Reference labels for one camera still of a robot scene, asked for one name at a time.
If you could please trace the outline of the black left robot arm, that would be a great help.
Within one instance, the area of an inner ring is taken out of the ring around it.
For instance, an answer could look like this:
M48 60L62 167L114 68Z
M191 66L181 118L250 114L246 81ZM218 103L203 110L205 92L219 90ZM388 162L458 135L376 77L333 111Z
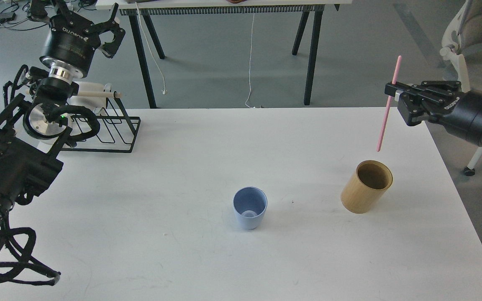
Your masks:
M61 277L32 255L36 232L10 227L8 215L16 204L30 204L62 170L57 159L64 145L96 136L101 124L96 113L67 103L79 96L76 79L88 75L100 50L107 58L117 53L124 35L115 20L114 3L107 21L93 23L72 12L63 0L31 0L28 19L43 22L49 35L40 57L44 69L22 65L4 86L0 113L0 283L54 286Z

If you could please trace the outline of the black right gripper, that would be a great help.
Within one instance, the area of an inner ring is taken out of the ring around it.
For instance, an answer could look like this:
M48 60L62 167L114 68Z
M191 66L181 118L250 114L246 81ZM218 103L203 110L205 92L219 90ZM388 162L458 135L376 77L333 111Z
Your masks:
M431 122L450 135L482 146L482 92L460 91L460 81L423 81L412 86L389 82L385 86L385 94L397 100L407 126Z

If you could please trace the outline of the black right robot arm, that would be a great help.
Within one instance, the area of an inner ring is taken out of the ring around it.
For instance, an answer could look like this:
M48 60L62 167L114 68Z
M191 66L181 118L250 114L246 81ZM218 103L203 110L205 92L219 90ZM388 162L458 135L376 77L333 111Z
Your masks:
M411 86L388 83L385 94L398 101L408 126L438 124L459 139L482 147L482 92L462 92L459 81L423 81Z

